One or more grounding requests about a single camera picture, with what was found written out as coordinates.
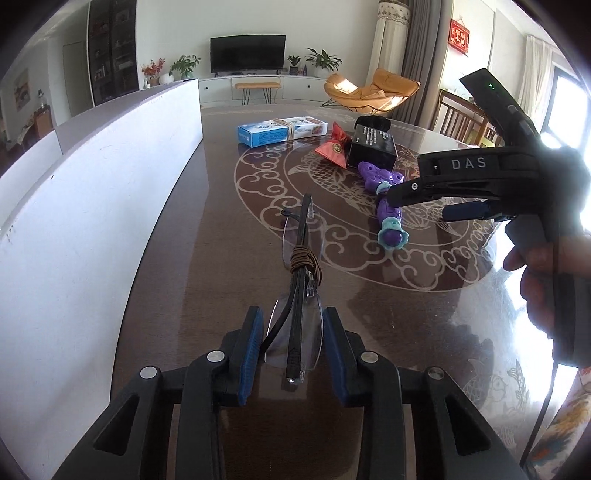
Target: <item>glossy table surface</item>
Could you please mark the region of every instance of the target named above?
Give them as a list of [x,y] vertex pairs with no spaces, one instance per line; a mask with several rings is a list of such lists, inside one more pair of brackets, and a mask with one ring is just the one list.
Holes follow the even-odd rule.
[[[361,178],[314,153],[325,138],[237,143],[238,125],[301,115],[350,132],[356,119],[303,105],[202,110],[204,141],[156,224],[129,297],[113,393],[146,365],[172,369],[217,348],[249,305],[268,321],[290,280],[279,212],[311,193],[326,223],[323,306],[335,306],[347,330],[394,364],[444,368],[518,457],[548,388],[551,341],[528,320],[521,270],[502,268],[512,247],[504,226],[442,222],[443,205],[458,200],[405,207],[409,243],[385,252]],[[464,147],[398,122],[391,132],[395,170],[408,179],[418,176],[417,154]],[[546,423],[573,376],[559,369]],[[281,378],[263,365],[247,406],[222,412],[228,478],[355,478],[362,413],[340,407],[324,357],[295,393],[281,389]]]

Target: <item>black tv screen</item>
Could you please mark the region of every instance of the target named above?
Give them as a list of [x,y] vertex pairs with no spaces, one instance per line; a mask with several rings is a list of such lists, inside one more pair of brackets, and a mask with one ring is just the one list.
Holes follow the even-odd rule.
[[285,35],[234,35],[210,39],[212,73],[278,70],[285,62]]

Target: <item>finger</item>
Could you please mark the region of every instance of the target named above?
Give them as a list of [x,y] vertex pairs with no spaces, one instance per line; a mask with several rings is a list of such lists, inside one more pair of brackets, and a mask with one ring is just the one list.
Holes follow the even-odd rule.
[[513,250],[507,254],[505,260],[503,261],[503,268],[508,272],[519,270],[524,265],[525,259],[521,256],[521,253],[519,253],[517,247],[513,247]]
[[544,285],[536,278],[529,267],[525,269],[521,276],[519,292],[524,299],[532,303],[542,305],[545,302]]
[[554,332],[554,312],[545,304],[527,303],[527,316],[538,330],[545,332],[548,338],[552,338]]
[[[551,274],[553,268],[553,244],[545,244],[525,252],[528,267]],[[558,271],[591,278],[591,236],[565,236],[558,242]]]

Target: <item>purple and teal toy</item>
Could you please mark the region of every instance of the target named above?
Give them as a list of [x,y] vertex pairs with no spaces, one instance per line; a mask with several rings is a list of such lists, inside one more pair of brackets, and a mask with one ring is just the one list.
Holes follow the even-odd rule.
[[[386,193],[392,185],[404,182],[404,175],[397,171],[380,170],[372,163],[363,161],[357,165],[365,180],[365,190],[374,195]],[[402,230],[400,208],[391,207],[385,196],[377,205],[377,216],[382,229],[378,232],[378,243],[386,250],[398,250],[408,242],[408,233]]]

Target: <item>silver screw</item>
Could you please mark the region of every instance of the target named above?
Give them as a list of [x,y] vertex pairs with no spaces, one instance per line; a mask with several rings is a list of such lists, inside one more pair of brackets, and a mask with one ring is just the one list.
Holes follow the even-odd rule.
[[431,367],[429,369],[429,377],[433,380],[441,380],[445,377],[445,372],[439,367]]
[[207,354],[207,359],[210,362],[221,362],[226,358],[226,355],[221,350],[213,350]]
[[156,373],[158,373],[158,371],[155,367],[143,367],[143,369],[139,372],[139,376],[147,380],[149,378],[154,378]]
[[378,361],[378,354],[376,352],[366,351],[361,354],[361,360],[367,364],[374,364]]

